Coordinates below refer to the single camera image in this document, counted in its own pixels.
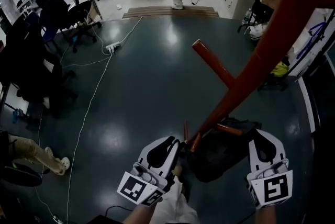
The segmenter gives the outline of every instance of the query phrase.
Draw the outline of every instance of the black bag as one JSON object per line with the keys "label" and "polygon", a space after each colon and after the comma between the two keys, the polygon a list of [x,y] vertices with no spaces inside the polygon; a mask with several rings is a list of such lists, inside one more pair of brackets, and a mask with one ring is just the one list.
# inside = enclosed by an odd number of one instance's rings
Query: black bag
{"label": "black bag", "polygon": [[187,162],[201,182],[210,182],[218,179],[232,166],[240,162],[249,154],[249,142],[253,139],[256,129],[261,129],[259,122],[238,121],[226,118],[222,125],[239,129],[241,136],[229,133],[211,131],[191,153],[191,146],[186,148]]}
{"label": "black bag", "polygon": [[274,12],[271,7],[261,3],[261,0],[255,0],[252,5],[252,12],[255,14],[255,19],[259,23],[266,23],[270,21],[270,18]]}

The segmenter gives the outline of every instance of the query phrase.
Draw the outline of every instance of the chair leg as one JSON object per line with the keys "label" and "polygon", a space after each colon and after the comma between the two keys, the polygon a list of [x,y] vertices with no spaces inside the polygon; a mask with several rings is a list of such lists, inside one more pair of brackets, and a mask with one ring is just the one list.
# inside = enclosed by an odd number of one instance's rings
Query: chair leg
{"label": "chair leg", "polygon": [[68,79],[68,78],[74,78],[75,77],[75,73],[74,71],[70,70],[69,72],[67,72],[63,77],[62,77],[62,84]]}
{"label": "chair leg", "polygon": [[61,33],[63,34],[63,37],[64,39],[67,41],[67,42],[71,42],[68,37],[64,34],[64,32],[60,29]]}
{"label": "chair leg", "polygon": [[77,39],[76,39],[76,41],[75,41],[75,43],[74,43],[74,45],[73,45],[73,49],[72,49],[72,52],[73,52],[73,53],[77,53],[77,44],[78,44],[80,38],[82,37],[82,35],[83,35],[83,34],[82,34],[81,31],[77,33]]}
{"label": "chair leg", "polygon": [[62,51],[59,49],[59,47],[57,46],[57,44],[54,42],[53,39],[51,40],[51,42],[52,42],[52,44],[54,45],[54,47],[56,48],[57,53],[58,53],[60,56],[63,56]]}

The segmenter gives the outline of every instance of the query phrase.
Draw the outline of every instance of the white pillar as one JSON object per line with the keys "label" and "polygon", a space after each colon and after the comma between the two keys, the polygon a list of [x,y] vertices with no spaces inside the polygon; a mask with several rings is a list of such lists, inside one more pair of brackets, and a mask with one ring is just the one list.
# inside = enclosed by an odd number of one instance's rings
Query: white pillar
{"label": "white pillar", "polygon": [[19,18],[20,12],[13,0],[0,0],[1,8],[11,24]]}

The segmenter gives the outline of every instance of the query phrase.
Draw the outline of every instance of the power strip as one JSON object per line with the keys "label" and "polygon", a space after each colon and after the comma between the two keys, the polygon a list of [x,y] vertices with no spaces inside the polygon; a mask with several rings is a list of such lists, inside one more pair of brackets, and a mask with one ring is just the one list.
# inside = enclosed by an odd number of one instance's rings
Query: power strip
{"label": "power strip", "polygon": [[105,48],[109,51],[109,53],[112,53],[118,46],[120,46],[120,42],[114,42],[112,44],[107,45]]}

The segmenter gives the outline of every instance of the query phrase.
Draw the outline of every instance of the white cable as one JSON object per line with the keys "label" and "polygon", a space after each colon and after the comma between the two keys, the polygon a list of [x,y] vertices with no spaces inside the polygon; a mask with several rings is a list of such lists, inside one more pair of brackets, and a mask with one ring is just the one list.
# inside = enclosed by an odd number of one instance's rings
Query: white cable
{"label": "white cable", "polygon": [[[87,12],[87,10],[84,10],[84,11],[86,11],[88,17],[94,22],[93,18],[89,15],[89,13]],[[110,54],[106,54],[106,53],[104,52],[104,41],[100,38],[100,36],[99,36],[98,34],[96,34],[96,32],[95,32],[95,30],[94,30],[92,24],[91,24],[91,27],[92,27],[92,29],[93,29],[93,31],[94,31],[94,34],[95,34],[96,36],[98,36],[99,40],[100,40],[101,43],[102,43],[102,44],[101,44],[101,52],[102,52],[104,55],[110,55]]]}
{"label": "white cable", "polygon": [[127,37],[134,31],[134,29],[136,28],[137,24],[142,20],[143,16],[141,16],[140,20],[136,23],[136,25],[133,27],[133,29],[125,36],[125,38],[120,42],[122,43],[124,40],[127,39]]}
{"label": "white cable", "polygon": [[53,218],[53,213],[51,212],[49,206],[48,206],[45,202],[43,202],[43,201],[41,200],[40,196],[38,195],[38,192],[37,192],[37,188],[36,188],[36,187],[35,187],[35,190],[36,190],[36,194],[37,194],[38,199],[40,200],[40,202],[41,202],[42,204],[44,204],[44,205],[48,208],[48,210],[49,210],[49,212],[50,212],[50,214],[51,214],[51,216],[52,216],[52,218]]}
{"label": "white cable", "polygon": [[68,47],[65,49],[65,52],[63,53],[63,55],[62,55],[62,58],[61,58],[61,60],[60,60],[60,62],[59,63],[61,63],[62,62],[62,60],[63,60],[63,57],[65,56],[65,53],[67,52],[67,50],[69,49],[69,46],[70,46],[70,44],[68,45]]}
{"label": "white cable", "polygon": [[[42,123],[43,109],[42,109],[42,113],[41,113],[41,117],[40,117],[40,124],[39,124],[39,127],[38,127],[38,146],[39,146],[39,147],[41,147],[40,129],[41,129],[41,123]],[[41,176],[41,178],[43,178],[43,172],[44,172],[44,165],[43,165],[43,168],[42,168],[42,176]],[[53,213],[51,212],[50,207],[49,207],[45,202],[43,202],[43,201],[41,200],[40,196],[38,195],[37,187],[35,187],[35,191],[36,191],[37,197],[38,197],[38,199],[40,200],[40,202],[41,202],[42,204],[44,204],[44,205],[48,208],[48,210],[49,210],[51,216],[53,217]]]}
{"label": "white cable", "polygon": [[95,62],[92,62],[92,63],[89,63],[89,64],[71,64],[71,65],[67,65],[67,66],[63,67],[63,69],[65,69],[67,67],[70,67],[70,66],[89,66],[89,65],[92,65],[92,64],[95,64],[95,63],[102,62],[102,61],[104,61],[106,59],[109,59],[109,57],[101,59],[101,60],[98,60],[98,61],[95,61]]}
{"label": "white cable", "polygon": [[[126,39],[132,32],[133,32],[133,31],[134,31],[135,27],[136,27],[137,24],[141,21],[142,18],[143,18],[143,16],[142,16],[142,17],[140,18],[140,20],[136,23],[136,25],[133,27],[133,29],[131,30],[131,32],[129,32],[129,33],[126,35],[126,37],[125,37],[121,42],[123,42],[123,41],[124,41],[124,40],[125,40],[125,39]],[[85,116],[84,116],[84,120],[83,120],[82,127],[81,127],[81,129],[80,129],[80,131],[79,131],[79,134],[78,134],[77,144],[76,144],[76,146],[75,146],[75,148],[74,148],[73,159],[72,159],[72,165],[71,165],[71,170],[70,170],[70,178],[69,178],[68,201],[67,201],[67,203],[66,203],[66,222],[67,222],[67,223],[69,223],[69,201],[70,201],[70,188],[71,188],[72,169],[73,169],[73,166],[74,166],[75,154],[76,154],[76,151],[77,151],[77,148],[78,148],[78,145],[79,145],[80,135],[81,135],[82,130],[83,130],[83,128],[84,128],[85,121],[86,121],[86,116],[87,116],[87,114],[88,114],[88,112],[89,112],[89,110],[90,110],[92,100],[93,100],[93,98],[94,98],[94,96],[95,96],[95,94],[96,94],[96,91],[98,90],[98,87],[99,87],[99,84],[100,84],[102,78],[104,77],[104,75],[105,75],[105,73],[106,73],[108,64],[109,64],[110,59],[111,59],[111,57],[113,56],[113,54],[114,54],[114,50],[112,50],[112,52],[111,52],[111,54],[110,54],[110,56],[109,56],[108,62],[107,62],[107,64],[106,64],[105,70],[104,70],[104,72],[102,73],[102,75],[101,75],[101,77],[100,77],[100,80],[99,80],[98,84],[96,85],[95,91],[94,91],[93,96],[92,96],[92,98],[91,98],[91,100],[90,100],[90,103],[89,103],[89,105],[88,105],[87,112],[86,112],[86,114],[85,114]]]}
{"label": "white cable", "polygon": [[[38,146],[39,147],[41,147],[40,129],[41,129],[41,123],[42,123],[43,110],[44,110],[44,106],[42,107],[42,113],[41,113],[41,117],[40,117],[40,124],[38,126],[38,132],[37,132],[37,134],[38,134]],[[43,175],[44,175],[43,172],[44,172],[44,165],[43,165],[43,168],[42,168],[42,176],[41,176],[41,178],[43,178]]]}

